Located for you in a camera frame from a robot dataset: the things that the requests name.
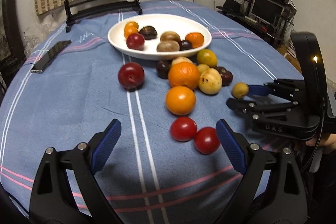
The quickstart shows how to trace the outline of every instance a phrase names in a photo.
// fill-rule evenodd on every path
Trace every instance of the tangerine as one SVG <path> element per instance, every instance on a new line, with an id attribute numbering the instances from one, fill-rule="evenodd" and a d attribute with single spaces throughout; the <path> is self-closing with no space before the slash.
<path id="1" fill-rule="evenodd" d="M 198 48 L 204 43 L 204 36 L 200 32 L 191 32 L 185 36 L 185 40 L 188 40 L 193 48 Z"/>
<path id="2" fill-rule="evenodd" d="M 124 31 L 125 29 L 127 29 L 128 27 L 135 27 L 137 29 L 139 29 L 139 24 L 136 23 L 135 21 L 130 21 L 130 22 L 127 22 L 125 27 L 124 27 Z"/>
<path id="3" fill-rule="evenodd" d="M 195 93 L 186 86 L 176 86 L 167 92 L 167 109 L 175 115 L 188 115 L 194 109 L 195 104 Z"/>
<path id="4" fill-rule="evenodd" d="M 135 28 L 135 27 L 127 27 L 125 30 L 124 30 L 124 37 L 127 39 L 131 34 L 134 34 L 134 33 L 139 33 L 138 29 Z"/>
<path id="5" fill-rule="evenodd" d="M 172 88 L 182 85 L 194 90 L 198 86 L 200 73 L 194 63 L 182 62 L 171 67 L 168 80 Z"/>

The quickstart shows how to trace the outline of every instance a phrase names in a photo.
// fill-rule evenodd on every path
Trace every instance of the monitor screen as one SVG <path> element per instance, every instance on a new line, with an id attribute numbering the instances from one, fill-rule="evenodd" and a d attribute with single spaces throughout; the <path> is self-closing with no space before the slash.
<path id="1" fill-rule="evenodd" d="M 269 24 L 273 24 L 276 15 L 281 15 L 283 7 L 269 0 L 255 0 L 251 14 L 264 20 Z"/>

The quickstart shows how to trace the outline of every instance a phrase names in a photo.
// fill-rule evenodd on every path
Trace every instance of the computer monitor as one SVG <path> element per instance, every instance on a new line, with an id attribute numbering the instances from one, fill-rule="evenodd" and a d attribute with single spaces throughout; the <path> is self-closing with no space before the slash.
<path id="1" fill-rule="evenodd" d="M 284 8 L 271 0 L 253 0 L 249 16 L 255 16 L 266 24 L 276 25 L 277 22 L 275 20 L 279 20 L 276 15 L 282 15 Z"/>

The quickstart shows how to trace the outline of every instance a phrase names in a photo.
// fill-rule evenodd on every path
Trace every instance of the human hand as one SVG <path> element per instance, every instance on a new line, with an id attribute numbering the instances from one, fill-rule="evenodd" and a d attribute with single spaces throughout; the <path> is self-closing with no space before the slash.
<path id="1" fill-rule="evenodd" d="M 306 141 L 307 146 L 315 146 L 316 136 L 311 140 Z M 332 151 L 336 150 L 336 134 L 322 133 L 319 147 L 323 147 L 324 154 L 330 154 Z"/>

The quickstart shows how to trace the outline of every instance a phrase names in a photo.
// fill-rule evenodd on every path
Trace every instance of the black phone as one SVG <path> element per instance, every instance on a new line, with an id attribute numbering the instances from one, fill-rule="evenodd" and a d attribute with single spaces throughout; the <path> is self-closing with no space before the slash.
<path id="1" fill-rule="evenodd" d="M 57 42 L 39 61 L 31 68 L 32 73 L 42 73 L 55 59 L 55 57 L 69 44 L 71 40 Z"/>

